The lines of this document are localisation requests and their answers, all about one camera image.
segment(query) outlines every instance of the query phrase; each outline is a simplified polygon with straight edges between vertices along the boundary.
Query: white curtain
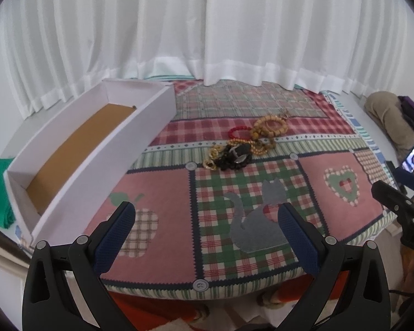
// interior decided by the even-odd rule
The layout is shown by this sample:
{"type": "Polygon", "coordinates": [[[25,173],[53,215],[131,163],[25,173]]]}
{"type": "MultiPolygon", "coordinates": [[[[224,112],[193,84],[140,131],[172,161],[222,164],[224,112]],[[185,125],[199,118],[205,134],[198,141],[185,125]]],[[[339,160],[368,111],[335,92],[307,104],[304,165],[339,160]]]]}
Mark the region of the white curtain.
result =
{"type": "Polygon", "coordinates": [[[406,34],[404,0],[5,0],[0,13],[24,117],[106,77],[368,95],[392,89],[406,34]]]}

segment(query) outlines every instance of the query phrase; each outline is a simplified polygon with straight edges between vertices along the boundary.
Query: screw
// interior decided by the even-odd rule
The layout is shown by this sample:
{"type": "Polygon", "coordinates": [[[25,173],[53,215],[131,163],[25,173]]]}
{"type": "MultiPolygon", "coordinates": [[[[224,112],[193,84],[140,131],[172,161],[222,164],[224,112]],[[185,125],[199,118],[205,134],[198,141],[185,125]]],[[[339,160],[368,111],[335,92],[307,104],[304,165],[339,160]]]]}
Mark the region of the screw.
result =
{"type": "Polygon", "coordinates": [[[77,238],[77,244],[80,244],[80,245],[86,244],[88,240],[89,238],[87,235],[81,235],[77,238]]]}
{"type": "Polygon", "coordinates": [[[37,243],[36,248],[37,248],[37,249],[39,249],[39,250],[41,250],[41,249],[43,249],[45,246],[46,246],[46,241],[42,240],[42,241],[39,241],[39,242],[37,243]]]}
{"type": "Polygon", "coordinates": [[[329,244],[329,245],[334,245],[334,244],[336,244],[336,243],[337,243],[337,240],[336,240],[336,238],[335,238],[334,236],[327,236],[327,237],[325,238],[325,242],[326,242],[327,244],[329,244]]]}
{"type": "Polygon", "coordinates": [[[375,249],[375,248],[377,248],[377,244],[372,240],[368,240],[367,241],[367,247],[369,247],[370,249],[375,249]]]}

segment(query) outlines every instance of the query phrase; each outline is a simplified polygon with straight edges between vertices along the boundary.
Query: heart appliqué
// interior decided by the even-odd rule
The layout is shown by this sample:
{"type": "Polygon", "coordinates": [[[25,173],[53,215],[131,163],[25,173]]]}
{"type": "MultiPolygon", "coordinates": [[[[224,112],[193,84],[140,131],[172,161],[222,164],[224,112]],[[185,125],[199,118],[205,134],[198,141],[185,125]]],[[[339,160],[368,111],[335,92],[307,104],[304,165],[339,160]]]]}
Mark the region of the heart appliqué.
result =
{"type": "Polygon", "coordinates": [[[340,170],[328,168],[325,170],[323,178],[325,183],[334,194],[352,207],[359,204],[359,185],[357,174],[349,166],[343,166],[340,170]]]}

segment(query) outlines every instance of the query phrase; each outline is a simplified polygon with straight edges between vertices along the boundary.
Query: cardboard box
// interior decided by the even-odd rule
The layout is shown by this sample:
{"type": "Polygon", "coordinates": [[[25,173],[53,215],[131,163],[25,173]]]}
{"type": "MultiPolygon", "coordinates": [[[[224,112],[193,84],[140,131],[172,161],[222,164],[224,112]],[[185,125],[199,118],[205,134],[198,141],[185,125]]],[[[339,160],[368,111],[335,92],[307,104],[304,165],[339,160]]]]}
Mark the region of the cardboard box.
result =
{"type": "Polygon", "coordinates": [[[73,242],[175,114],[171,83],[119,79],[61,110],[4,173],[25,243],[73,242]]]}

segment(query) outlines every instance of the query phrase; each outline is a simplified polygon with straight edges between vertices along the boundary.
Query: gray cat appliqué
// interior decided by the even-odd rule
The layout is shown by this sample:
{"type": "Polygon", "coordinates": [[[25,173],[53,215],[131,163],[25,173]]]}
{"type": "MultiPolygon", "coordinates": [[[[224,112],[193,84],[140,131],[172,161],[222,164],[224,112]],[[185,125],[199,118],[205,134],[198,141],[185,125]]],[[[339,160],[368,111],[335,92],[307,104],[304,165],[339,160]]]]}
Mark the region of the gray cat appliqué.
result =
{"type": "Polygon", "coordinates": [[[287,201],[285,187],[279,179],[272,183],[262,182],[262,205],[252,210],[242,221],[244,206],[241,198],[235,193],[226,193],[234,207],[234,215],[230,225],[230,238],[241,251],[252,253],[271,249],[287,243],[277,222],[264,215],[266,205],[276,205],[287,201]]]}

